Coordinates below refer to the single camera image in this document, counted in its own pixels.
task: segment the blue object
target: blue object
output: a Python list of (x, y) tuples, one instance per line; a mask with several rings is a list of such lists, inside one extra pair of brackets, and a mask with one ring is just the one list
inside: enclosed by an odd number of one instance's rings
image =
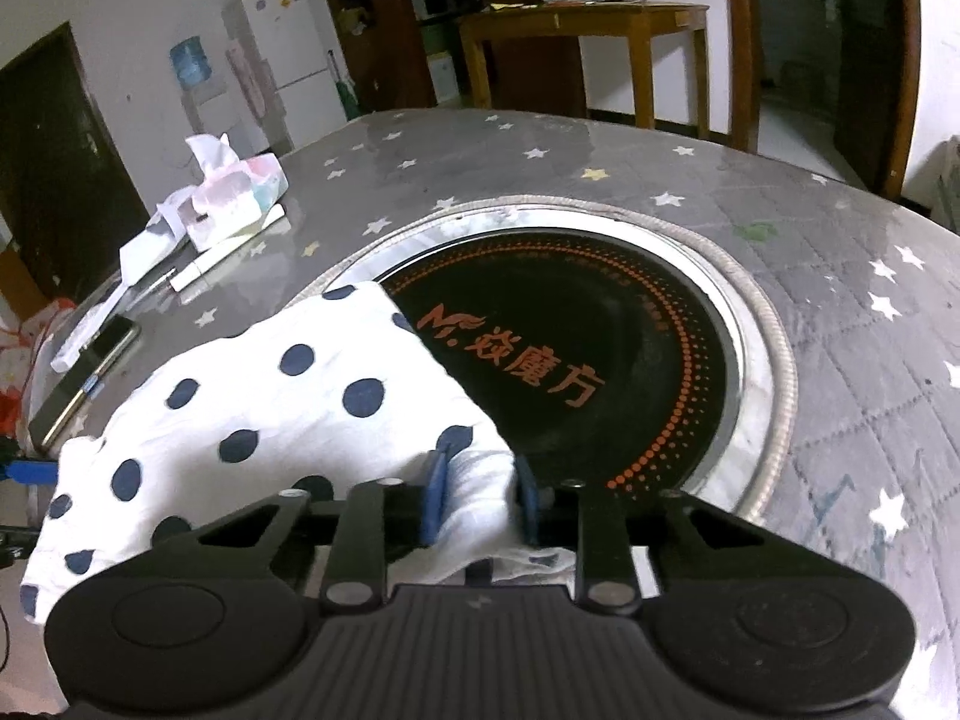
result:
[(185, 91), (209, 79), (213, 72), (206, 54), (203, 53), (199, 35), (187, 38), (172, 47), (170, 61), (174, 66), (176, 80)]
[(421, 510), (421, 544), (437, 540), (443, 522), (443, 504), (446, 503), (446, 465), (448, 453), (431, 449), (427, 458), (428, 471)]
[(515, 457), (514, 466), (517, 469), (517, 495), (520, 498), (523, 540), (528, 546), (539, 547), (539, 528), (536, 525), (539, 490), (536, 489), (536, 477), (523, 455)]
[(49, 460), (14, 460), (3, 471), (21, 485), (56, 485), (56, 463)]

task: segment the wooden table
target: wooden table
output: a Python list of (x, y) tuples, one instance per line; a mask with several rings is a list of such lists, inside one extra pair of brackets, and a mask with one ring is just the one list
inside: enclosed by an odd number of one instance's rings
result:
[(460, 37), (473, 90), (473, 104), (490, 108), (490, 80), (484, 57), (485, 40), (523, 37), (625, 37), (630, 43), (637, 127), (654, 128), (654, 73), (650, 40), (674, 32), (693, 33), (697, 84), (697, 137), (709, 136), (708, 5), (680, 2), (551, 2), (491, 10), (464, 16)]

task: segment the black cooktop surface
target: black cooktop surface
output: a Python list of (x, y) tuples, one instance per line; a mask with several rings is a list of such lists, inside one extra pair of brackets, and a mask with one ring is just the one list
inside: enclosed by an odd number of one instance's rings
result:
[(680, 485), (720, 429), (731, 342), (703, 293), (648, 252), (523, 230), (433, 250), (382, 282), (543, 484), (642, 503)]

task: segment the screw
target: screw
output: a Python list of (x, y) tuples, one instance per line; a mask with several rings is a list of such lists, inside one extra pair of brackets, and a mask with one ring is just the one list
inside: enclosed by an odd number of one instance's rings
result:
[(326, 598), (341, 607), (358, 607), (373, 597), (373, 591), (361, 581), (338, 581), (326, 589)]
[(599, 581), (587, 591), (587, 598), (602, 607), (625, 607), (635, 597), (637, 591), (622, 581)]

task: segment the microwave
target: microwave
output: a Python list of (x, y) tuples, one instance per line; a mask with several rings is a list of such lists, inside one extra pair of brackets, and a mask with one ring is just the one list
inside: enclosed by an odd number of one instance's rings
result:
[(410, 0), (414, 6), (416, 20), (425, 22), (438, 16), (458, 13), (463, 9), (462, 0)]

